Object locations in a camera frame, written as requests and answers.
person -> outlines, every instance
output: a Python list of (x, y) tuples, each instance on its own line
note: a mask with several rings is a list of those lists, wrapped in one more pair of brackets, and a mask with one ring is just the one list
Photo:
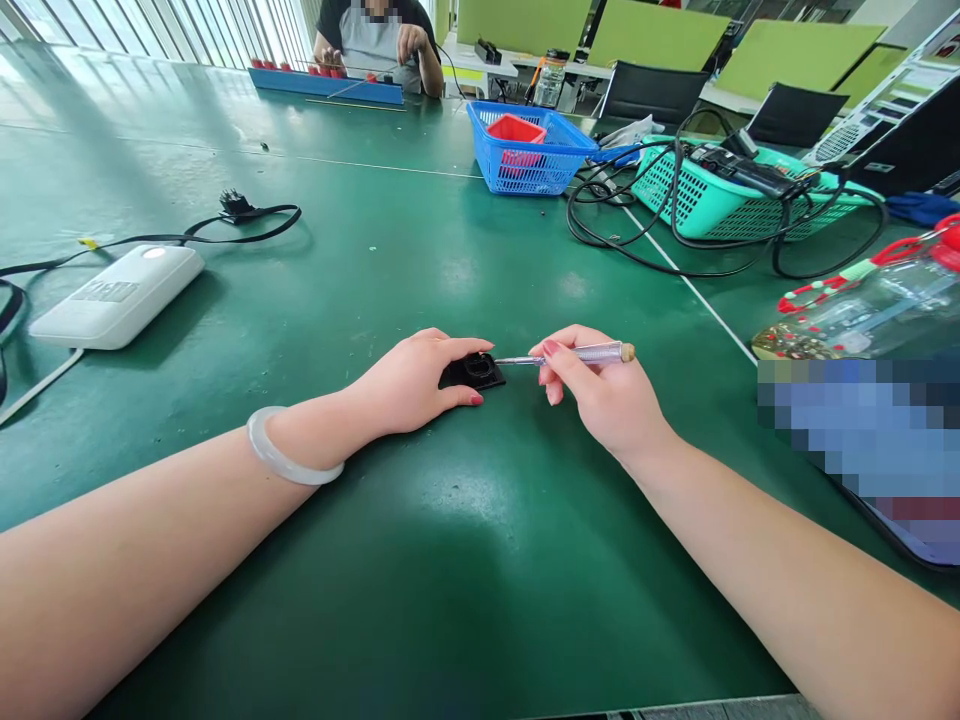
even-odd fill
[(417, 0), (323, 0), (313, 56), (348, 77), (391, 75), (405, 92), (443, 93), (433, 26)]
[[(824, 717), (960, 717), (960, 613), (684, 442), (636, 360), (597, 369), (569, 350), (608, 341), (575, 325), (538, 343), (547, 400), (572, 393), (586, 429)], [(273, 415), (267, 436), (299, 465), (332, 468), (377, 437), (482, 405), (469, 387), (437, 386), (448, 363), (492, 347), (422, 330), (340, 392)], [(0, 716), (92, 708), (315, 491), (270, 467), (233, 430), (0, 535)]]

black power cord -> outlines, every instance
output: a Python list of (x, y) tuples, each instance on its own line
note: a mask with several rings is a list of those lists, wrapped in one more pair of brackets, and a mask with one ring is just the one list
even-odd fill
[[(24, 307), (24, 305), (26, 305), (28, 299), (26, 290), (19, 285), (14, 285), (9, 280), (4, 279), (10, 275), (18, 275), (26, 272), (46, 272), (47, 270), (53, 270), (62, 265), (66, 265), (68, 262), (75, 260), (81, 255), (88, 255), (90, 253), (99, 252), (100, 250), (105, 250), (107, 248), (116, 247), (118, 245), (129, 245), (131, 243), (175, 243), (182, 246), (186, 245), (188, 242), (204, 243), (207, 245), (237, 243), (247, 244), (261, 242), (263, 240), (276, 237), (280, 233), (286, 232), (293, 227), (293, 225), (303, 214), (303, 211), (296, 205), (273, 205), (272, 207), (267, 208), (255, 208), (253, 205), (247, 202), (247, 199), (243, 195), (239, 194), (236, 190), (227, 190), (223, 192), (220, 195), (220, 204), (223, 206), (223, 210), (219, 215), (215, 215), (214, 217), (201, 220), (200, 222), (191, 225), (184, 230), (182, 235), (136, 235), (134, 237), (124, 238), (123, 240), (115, 240), (114, 242), (104, 243), (96, 248), (81, 250), (71, 255), (64, 255), (63, 257), (55, 258), (53, 260), (25, 263), (23, 265), (12, 265), (11, 267), (0, 269), (0, 289), (6, 288), (6, 290), (9, 292), (7, 301), (4, 303), (3, 308), (0, 309), (0, 338), (2, 338), (7, 330), (12, 327), (14, 320), (19, 315), (20, 310)], [(290, 212), (292, 214), (277, 227), (257, 235), (236, 238), (234, 240), (210, 240), (208, 238), (197, 237), (197, 233), (202, 228), (210, 225), (211, 223), (215, 223), (218, 220), (223, 220), (224, 222), (228, 222), (233, 225), (245, 225), (253, 222), (254, 220), (267, 217), (268, 215), (275, 215), (282, 212)], [(0, 406), (3, 405), (6, 397), (7, 366), (3, 356), (3, 345), (0, 344)]]
[(467, 96), (463, 94), (463, 88), (460, 87), (460, 81), (457, 80), (457, 66), (453, 64), (453, 58), (450, 57), (450, 53), (444, 50), (440, 45), (437, 45), (437, 47), (440, 48), (440, 52), (446, 55), (447, 60), (450, 61), (450, 69), (453, 71), (453, 81), (457, 84), (457, 91), (460, 93), (460, 97), (466, 100)]
[[(727, 135), (733, 134), (733, 129), (730, 127), (726, 118), (724, 118), (722, 115), (717, 113), (715, 110), (711, 110), (709, 108), (703, 108), (693, 112), (689, 117), (687, 117), (686, 120), (684, 120), (680, 124), (680, 127), (677, 129), (677, 133), (672, 140), (661, 140), (656, 142), (643, 143), (640, 146), (631, 146), (620, 155), (612, 158), (611, 160), (608, 160), (607, 162), (601, 165), (596, 166), (594, 169), (594, 172), (591, 175), (587, 176), (585, 179), (578, 173), (577, 177), (581, 179), (583, 182), (581, 182), (580, 185), (575, 186), (569, 193), (565, 194), (565, 196), (567, 197), (567, 211), (566, 211), (567, 227), (569, 228), (571, 234), (573, 234), (574, 237), (576, 237), (580, 242), (584, 244), (591, 245), (593, 247), (602, 247), (602, 248), (609, 248), (612, 250), (616, 250), (617, 252), (629, 258), (630, 260), (633, 260), (636, 263), (644, 265), (645, 267), (649, 267), (652, 270), (657, 270), (658, 272), (666, 273), (668, 275), (677, 275), (677, 276), (682, 276), (687, 278), (720, 278), (720, 277), (730, 277), (731, 275), (736, 275), (737, 273), (741, 273), (753, 267), (763, 258), (764, 255), (766, 255), (767, 251), (772, 248), (772, 265), (773, 265), (774, 272), (776, 272), (778, 275), (782, 277), (786, 277), (794, 280), (807, 280), (810, 278), (819, 277), (821, 275), (832, 273), (844, 267), (845, 265), (849, 264), (854, 259), (856, 259), (859, 255), (864, 253), (877, 240), (877, 238), (880, 237), (880, 235), (886, 229), (887, 223), (889, 222), (889, 215), (887, 213), (886, 206), (882, 202), (877, 200), (875, 197), (870, 195), (869, 193), (862, 192), (856, 188), (847, 188), (846, 187), (847, 175), (846, 173), (841, 172), (839, 175), (840, 180), (837, 185), (837, 188), (833, 191), (833, 193), (827, 199), (827, 201), (823, 205), (821, 205), (820, 208), (816, 210), (813, 209), (814, 208), (813, 201), (809, 196), (809, 192), (807, 191), (807, 188), (803, 186), (802, 184), (803, 181), (802, 180), (798, 181), (796, 197), (790, 200), (781, 200), (781, 203), (783, 205), (783, 212), (781, 214), (780, 225), (774, 232), (770, 233), (769, 235), (765, 235), (759, 238), (753, 238), (751, 240), (738, 240), (738, 241), (731, 241), (731, 242), (698, 242), (696, 240), (692, 240), (690, 238), (684, 237), (680, 233), (680, 230), (677, 228), (677, 206), (678, 206), (679, 196), (680, 196), (680, 193), (679, 193), (680, 174), (683, 167), (683, 161), (686, 157), (686, 153), (684, 152), (683, 143), (680, 139), (680, 136), (682, 132), (686, 129), (686, 127), (690, 124), (690, 122), (699, 115), (713, 115), (720, 121), (720, 124), (723, 127), (724, 131), (727, 133)], [(662, 152), (660, 152), (660, 154), (656, 158), (654, 158), (652, 162), (648, 163), (644, 167), (644, 169), (637, 174), (636, 178), (631, 180), (629, 184), (623, 187), (617, 187), (615, 190), (612, 190), (610, 187), (606, 185), (606, 183), (599, 182), (595, 179), (600, 173), (604, 172), (609, 167), (612, 167), (618, 160), (636, 152), (638, 149), (642, 150), (642, 149), (649, 149), (653, 147), (662, 147), (662, 146), (667, 146), (667, 147)], [(630, 192), (629, 189), (633, 185), (633, 183), (635, 183), (637, 180), (642, 178), (644, 174), (646, 174), (654, 165), (660, 162), (660, 160), (664, 158), (671, 150), (673, 150), (673, 153), (674, 153), (674, 167), (673, 167), (673, 175), (670, 183), (670, 190), (664, 195), (663, 201), (660, 203), (660, 207), (656, 210), (656, 212), (654, 212), (653, 218), (651, 219), (651, 221), (645, 227), (641, 227), (639, 233), (637, 233), (636, 235), (630, 238), (627, 238), (626, 240), (623, 240), (617, 236), (604, 237), (603, 235), (600, 235), (590, 230), (590, 228), (588, 228), (583, 223), (583, 221), (579, 217), (577, 217), (577, 214), (576, 214), (577, 204), (582, 204), (582, 203), (606, 203), (610, 205), (628, 204), (627, 202), (615, 203), (612, 201), (617, 196), (629, 195), (629, 192)], [(607, 178), (608, 181), (612, 180), (614, 177), (616, 177), (621, 172), (623, 172), (624, 170), (630, 167), (631, 166), (625, 166), (624, 168), (620, 168), (615, 173), (613, 173), (613, 175), (608, 176)], [(593, 199), (581, 199), (580, 195), (586, 190), (589, 190), (594, 195)], [(877, 210), (880, 213), (880, 222), (875, 232), (861, 246), (856, 248), (856, 250), (854, 250), (850, 255), (848, 255), (842, 261), (836, 263), (835, 265), (832, 265), (829, 268), (826, 268), (814, 273), (802, 273), (802, 274), (790, 273), (784, 270), (781, 262), (781, 255), (783, 253), (784, 247), (787, 244), (786, 243), (787, 233), (791, 232), (792, 230), (800, 227), (805, 223), (815, 220), (816, 218), (826, 213), (836, 204), (840, 196), (845, 193), (851, 194), (851, 195), (857, 195), (859, 197), (865, 198), (870, 203), (872, 203), (874, 207), (877, 208)], [(793, 203), (796, 201), (796, 199), (802, 199), (806, 203), (806, 211), (800, 214), (797, 220), (791, 222), (790, 218), (793, 215), (792, 206), (793, 206)], [(657, 220), (660, 219), (661, 215), (663, 215), (663, 212), (666, 209), (668, 202), (671, 202), (671, 208), (670, 208), (671, 232), (673, 233), (673, 236), (676, 238), (677, 242), (679, 242), (681, 245), (684, 245), (685, 247), (688, 247), (694, 250), (729, 250), (734, 248), (746, 247), (749, 245), (760, 245), (760, 244), (762, 244), (763, 247), (761, 247), (760, 251), (757, 253), (756, 256), (751, 258), (745, 264), (740, 265), (739, 267), (735, 267), (730, 270), (724, 270), (721, 272), (693, 272), (693, 271), (687, 271), (687, 270), (679, 270), (673, 267), (669, 267), (667, 265), (660, 265), (659, 263), (652, 262), (650, 260), (647, 260), (646, 258), (642, 258), (639, 255), (636, 255), (630, 252), (629, 250), (627, 250), (624, 246), (629, 245), (630, 243), (643, 237), (649, 232), (650, 228), (653, 227), (653, 225), (657, 222)]]

white bangle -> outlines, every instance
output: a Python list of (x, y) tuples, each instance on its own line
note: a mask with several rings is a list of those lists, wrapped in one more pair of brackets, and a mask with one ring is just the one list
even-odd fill
[(250, 438), (250, 445), (257, 457), (263, 461), (264, 465), (270, 468), (274, 473), (300, 485), (311, 485), (317, 487), (333, 482), (340, 473), (343, 472), (343, 463), (340, 463), (331, 470), (311, 470), (303, 465), (297, 465), (282, 452), (277, 450), (276, 445), (270, 442), (267, 437), (267, 420), (276, 415), (282, 407), (266, 407), (257, 410), (247, 421), (247, 437)]

plastic bottle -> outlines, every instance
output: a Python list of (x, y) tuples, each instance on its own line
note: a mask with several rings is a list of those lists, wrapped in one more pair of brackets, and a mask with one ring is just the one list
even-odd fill
[(872, 359), (936, 333), (941, 338), (934, 340), (952, 345), (951, 323), (960, 320), (960, 225), (951, 227), (926, 253), (880, 266), (849, 290), (840, 287), (758, 333), (754, 353), (764, 360)]
[(543, 67), (537, 80), (537, 89), (533, 96), (533, 104), (540, 107), (555, 108), (560, 102), (560, 92), (563, 90), (563, 79), (566, 76), (567, 58), (570, 53), (563, 50), (547, 50), (543, 59)]

black office chair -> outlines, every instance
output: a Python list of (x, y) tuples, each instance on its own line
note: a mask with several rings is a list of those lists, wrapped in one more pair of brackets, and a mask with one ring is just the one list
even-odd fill
[(679, 125), (693, 112), (709, 77), (706, 72), (664, 70), (618, 60), (594, 114), (627, 120), (653, 115), (664, 125)]
[(747, 132), (757, 142), (811, 148), (848, 99), (848, 95), (774, 83), (759, 112), (747, 125)]

